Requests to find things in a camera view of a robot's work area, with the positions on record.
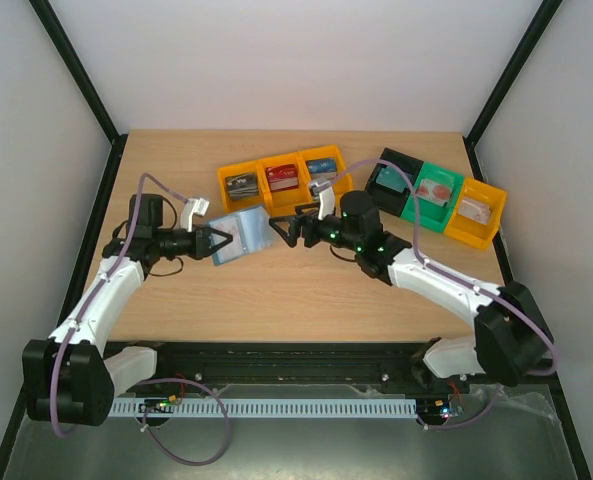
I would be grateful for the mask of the blue card holder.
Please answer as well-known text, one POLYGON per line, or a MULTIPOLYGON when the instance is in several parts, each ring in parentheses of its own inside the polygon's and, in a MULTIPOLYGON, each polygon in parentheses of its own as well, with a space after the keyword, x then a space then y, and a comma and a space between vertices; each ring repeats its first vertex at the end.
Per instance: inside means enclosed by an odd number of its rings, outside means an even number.
POLYGON ((211 220, 212 228, 226 231, 233 235, 233 257, 231 260, 213 260, 220 266, 271 247, 275 241, 275 232, 269 226, 270 217, 261 205, 239 210, 211 220))

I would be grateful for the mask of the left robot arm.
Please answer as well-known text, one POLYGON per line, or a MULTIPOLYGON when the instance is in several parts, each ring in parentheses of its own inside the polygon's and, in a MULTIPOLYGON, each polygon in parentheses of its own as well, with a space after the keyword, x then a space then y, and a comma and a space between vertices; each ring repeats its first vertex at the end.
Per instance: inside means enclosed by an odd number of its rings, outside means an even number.
POLYGON ((34 421, 98 426, 116 397, 151 378, 157 353, 150 347, 104 351, 130 297, 162 259, 202 260, 232 243, 231 234, 196 225, 209 202, 190 198, 170 227, 163 224, 167 200, 135 194, 129 202, 125 237, 112 236, 99 269, 67 318, 45 340, 31 340, 22 353, 26 411, 34 421))

